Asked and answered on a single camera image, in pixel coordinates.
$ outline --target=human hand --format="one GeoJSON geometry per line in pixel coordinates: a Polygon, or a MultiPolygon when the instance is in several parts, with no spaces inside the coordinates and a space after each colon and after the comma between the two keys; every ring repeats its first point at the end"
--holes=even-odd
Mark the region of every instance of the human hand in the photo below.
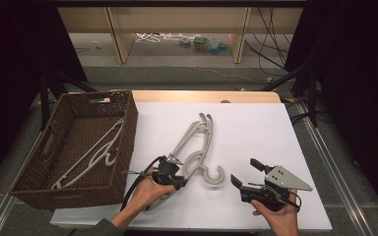
{"type": "Polygon", "coordinates": [[[130,204],[135,203],[144,210],[162,196],[174,191],[175,189],[172,185],[159,185],[153,180],[152,176],[149,175],[144,178],[135,189],[130,204]]]}
{"type": "MultiPolygon", "coordinates": [[[[291,189],[289,200],[296,203],[297,190],[291,189]]],[[[263,215],[268,221],[270,227],[278,236],[297,236],[299,235],[297,227],[297,210],[291,205],[286,205],[279,211],[271,211],[267,209],[262,203],[252,200],[250,203],[256,210],[254,215],[263,215]]]]}
{"type": "Polygon", "coordinates": [[[162,196],[174,191],[175,189],[172,185],[159,185],[153,180],[152,176],[146,176],[137,185],[130,203],[111,219],[112,224],[121,232],[125,232],[128,224],[141,211],[145,210],[162,196]]]}

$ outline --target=gray sleeve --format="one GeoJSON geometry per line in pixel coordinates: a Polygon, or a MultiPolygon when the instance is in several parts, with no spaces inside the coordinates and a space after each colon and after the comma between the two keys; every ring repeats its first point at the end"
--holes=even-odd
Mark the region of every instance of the gray sleeve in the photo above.
{"type": "Polygon", "coordinates": [[[86,236],[123,236],[123,234],[109,220],[103,219],[87,232],[86,236]]]}

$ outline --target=brown wicker basket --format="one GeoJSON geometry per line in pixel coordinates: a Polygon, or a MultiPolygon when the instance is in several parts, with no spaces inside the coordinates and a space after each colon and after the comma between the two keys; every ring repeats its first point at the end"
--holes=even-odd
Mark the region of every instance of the brown wicker basket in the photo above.
{"type": "MultiPolygon", "coordinates": [[[[130,164],[137,118],[130,90],[61,95],[11,195],[33,207],[48,209],[122,203],[126,174],[121,171],[130,164]],[[72,186],[51,189],[120,118],[124,118],[122,131],[110,151],[115,162],[108,166],[102,159],[72,186]]],[[[82,173],[94,154],[114,136],[115,132],[109,133],[62,183],[82,173]]]]}

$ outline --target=white tabletop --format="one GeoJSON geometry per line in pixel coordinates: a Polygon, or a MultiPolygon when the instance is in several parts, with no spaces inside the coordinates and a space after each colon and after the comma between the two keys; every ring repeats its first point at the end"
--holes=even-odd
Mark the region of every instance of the white tabletop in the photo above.
{"type": "MultiPolygon", "coordinates": [[[[284,108],[279,103],[167,103],[137,102],[139,110],[135,149],[130,170],[142,171],[160,155],[174,150],[199,113],[211,114],[214,135],[204,164],[212,176],[217,166],[225,171],[221,184],[208,184],[198,171],[174,196],[152,211],[142,212],[130,229],[189,231],[258,231],[270,229],[262,216],[252,215],[253,207],[243,203],[239,191],[230,183],[230,174],[246,185],[263,184],[264,172],[250,165],[256,158],[269,166],[281,165],[313,187],[298,191],[302,208],[298,214],[300,230],[326,231],[332,226],[322,205],[296,135],[284,108]]],[[[203,136],[194,136],[177,157],[198,150],[203,136]]],[[[127,190],[135,175],[127,178],[127,190]]],[[[112,218],[119,206],[57,209],[50,221],[62,227],[97,224],[112,218]]]]}

